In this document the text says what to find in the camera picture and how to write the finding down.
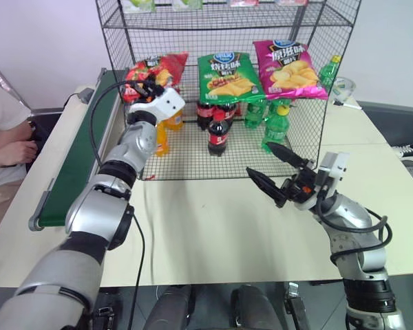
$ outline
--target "green plastic bottle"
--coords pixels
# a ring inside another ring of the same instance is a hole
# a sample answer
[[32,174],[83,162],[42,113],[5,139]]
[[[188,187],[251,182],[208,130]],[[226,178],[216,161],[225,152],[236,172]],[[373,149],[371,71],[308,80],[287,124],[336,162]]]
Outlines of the green plastic bottle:
[[268,115],[264,118],[264,121],[267,121],[271,115],[277,115],[277,109],[280,105],[290,106],[292,100],[290,98],[278,98],[276,100],[272,100],[269,104]]
[[245,127],[248,129],[256,129],[263,121],[263,115],[268,105],[266,100],[259,100],[248,104],[248,109],[245,115]]
[[334,55],[332,57],[332,60],[330,60],[330,63],[324,65],[319,72],[319,81],[321,83],[321,86],[323,86],[327,92],[330,91],[330,88],[332,87],[332,84],[335,80],[340,61],[341,56]]
[[271,152],[269,147],[266,145],[267,142],[284,143],[284,138],[286,137],[286,132],[289,129],[289,106],[279,105],[276,108],[275,113],[272,112],[266,121],[266,129],[264,132],[264,138],[262,141],[262,147],[267,152]]

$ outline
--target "orange juice bottle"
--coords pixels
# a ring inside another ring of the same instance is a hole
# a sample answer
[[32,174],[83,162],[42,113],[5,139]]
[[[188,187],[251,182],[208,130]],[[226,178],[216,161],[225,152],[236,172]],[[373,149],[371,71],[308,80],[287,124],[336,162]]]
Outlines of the orange juice bottle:
[[164,122],[158,124],[156,142],[158,149],[156,150],[156,156],[162,157],[169,152],[167,134],[165,133]]
[[175,115],[167,120],[164,120],[165,127],[173,131],[179,131],[184,122],[182,121],[182,109],[175,113]]

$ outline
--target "wire rack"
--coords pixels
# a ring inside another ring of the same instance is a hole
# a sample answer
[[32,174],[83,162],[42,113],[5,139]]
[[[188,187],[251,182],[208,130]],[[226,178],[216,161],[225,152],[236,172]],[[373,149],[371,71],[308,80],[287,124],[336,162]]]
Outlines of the wire rack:
[[[155,0],[156,11],[125,14],[121,0],[96,0],[100,24],[116,80],[149,56],[188,52],[179,85],[187,102],[181,131],[167,131],[170,154],[152,157],[143,179],[224,179],[246,177],[247,166],[269,176],[290,175],[293,169],[261,148],[264,127],[252,131],[238,119],[222,157],[208,154],[207,133],[195,123],[199,97],[197,58],[216,52],[247,52],[254,68],[253,41],[289,39],[305,43],[319,71],[335,54],[344,55],[361,0],[310,1],[307,6],[281,7],[261,1],[256,7],[231,8],[208,0],[203,9],[173,11],[171,0]],[[300,99],[289,114],[288,146],[302,157],[317,160],[326,101]]]

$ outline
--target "black cable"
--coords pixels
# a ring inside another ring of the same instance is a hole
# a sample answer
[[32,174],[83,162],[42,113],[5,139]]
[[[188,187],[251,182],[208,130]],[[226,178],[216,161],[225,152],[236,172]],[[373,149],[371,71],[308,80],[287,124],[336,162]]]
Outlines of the black cable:
[[[349,228],[349,227],[345,227],[345,226],[341,226],[341,225],[335,225],[335,224],[331,223],[329,220],[327,220],[327,218],[324,216],[324,214],[321,210],[322,201],[323,201],[323,197],[318,197],[317,198],[317,203],[315,205],[315,212],[317,213],[318,217],[321,219],[321,222],[325,223],[327,226],[329,226],[331,228],[334,228],[336,230],[342,231],[342,232],[354,232],[354,233],[359,233],[359,234],[379,230],[378,236],[379,236],[379,240],[381,241],[380,244],[376,244],[376,245],[368,246],[368,247],[358,247],[356,249],[350,249],[350,250],[335,252],[334,254],[332,254],[330,256],[330,261],[332,261],[332,263],[334,265],[336,265],[336,261],[340,256],[345,256],[347,254],[353,254],[353,253],[361,253],[361,252],[365,252],[365,251],[378,250],[378,249],[381,249],[381,248],[385,247],[388,243],[391,242],[392,237],[393,237],[393,232],[392,232],[392,229],[390,228],[390,226],[387,223],[388,218],[386,216],[380,217],[377,213],[375,213],[375,212],[369,210],[368,208],[366,208],[366,210],[369,214],[371,214],[372,216],[376,217],[379,220],[378,224],[373,225],[373,226],[368,227],[368,228]],[[382,239],[383,239],[383,228],[384,227],[387,230],[387,238],[385,239],[385,241],[382,241]]]
[[133,295],[133,303],[131,305],[129,327],[127,328],[127,330],[131,330],[131,326],[133,325],[133,315],[135,314],[136,299],[138,297],[140,273],[142,271],[142,264],[144,263],[144,255],[145,255],[145,237],[144,237],[144,234],[142,233],[142,229],[140,228],[139,222],[138,222],[135,214],[133,214],[133,218],[135,219],[136,226],[138,227],[138,230],[139,230],[139,233],[140,233],[140,238],[142,239],[142,254],[140,256],[138,275],[136,277],[136,284],[135,284],[135,293]]
[[331,223],[329,220],[327,220],[327,218],[324,216],[323,211],[321,210],[321,203],[323,202],[323,198],[322,197],[318,197],[317,198],[317,203],[315,205],[315,211],[318,215],[318,217],[321,219],[321,222],[323,222],[325,225],[339,230],[341,232],[356,232],[358,234],[364,234],[366,232],[374,232],[375,230],[380,230],[381,228],[383,228],[385,226],[385,224],[387,223],[387,217],[380,217],[379,215],[377,215],[376,213],[370,213],[370,210],[367,210],[371,215],[373,215],[374,217],[379,219],[379,222],[376,225],[373,225],[371,227],[368,228],[350,228],[350,227],[345,227],[343,225],[335,225],[334,223]]
[[68,104],[70,98],[71,98],[73,95],[78,95],[78,93],[72,93],[72,94],[70,94],[70,95],[67,97],[66,102],[64,102],[63,109],[66,108],[66,105]]
[[350,325],[349,325],[349,317],[348,317],[347,313],[346,313],[346,319],[345,319],[345,322],[346,322],[346,330],[350,330]]
[[378,249],[384,248],[386,245],[388,245],[388,243],[391,242],[392,237],[393,237],[392,229],[390,228],[388,223],[385,224],[385,229],[387,230],[387,238],[385,239],[384,242],[382,242],[380,244],[368,246],[368,247],[358,247],[357,249],[351,249],[351,250],[335,252],[334,254],[332,254],[330,256],[330,261],[332,261],[332,263],[334,265],[336,265],[336,261],[340,256],[345,256],[347,254],[352,254],[352,253],[361,253],[361,252],[365,252],[365,251],[373,251],[373,250],[378,250]]
[[108,88],[106,88],[101,95],[96,99],[95,103],[92,105],[92,107],[90,108],[90,121],[89,121],[89,135],[90,135],[90,144],[92,145],[92,150],[94,153],[94,156],[96,158],[96,162],[98,163],[98,166],[101,167],[103,165],[103,163],[101,162],[101,158],[99,157],[98,154],[98,148],[96,147],[96,143],[95,143],[95,137],[94,137],[94,114],[95,114],[95,110],[97,108],[97,106],[99,105],[99,102],[109,93],[111,92],[113,89],[129,84],[132,86],[132,88],[134,88],[139,94],[143,95],[144,90],[142,88],[140,88],[139,86],[137,86],[137,84],[142,84],[145,83],[145,81],[143,80],[124,80],[124,81],[120,81],[120,82],[115,82],[114,84],[108,86]]

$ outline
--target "tabletop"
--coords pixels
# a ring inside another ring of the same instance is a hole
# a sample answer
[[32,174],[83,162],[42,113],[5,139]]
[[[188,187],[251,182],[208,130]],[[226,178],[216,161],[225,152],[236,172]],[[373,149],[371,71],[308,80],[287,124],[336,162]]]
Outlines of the tabletop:
[[[64,228],[31,232],[28,219],[86,110],[69,101],[0,225],[0,287],[18,287],[66,237]],[[384,137],[362,110],[330,104],[320,159],[327,151],[350,153],[338,191],[389,217],[389,274],[413,273],[413,179]],[[280,185],[284,178],[274,180]],[[292,203],[276,208],[250,179],[136,181],[130,202],[146,239],[141,285],[339,278],[328,236],[311,214]],[[132,224],[124,244],[106,254],[101,286],[134,285],[140,253]]]

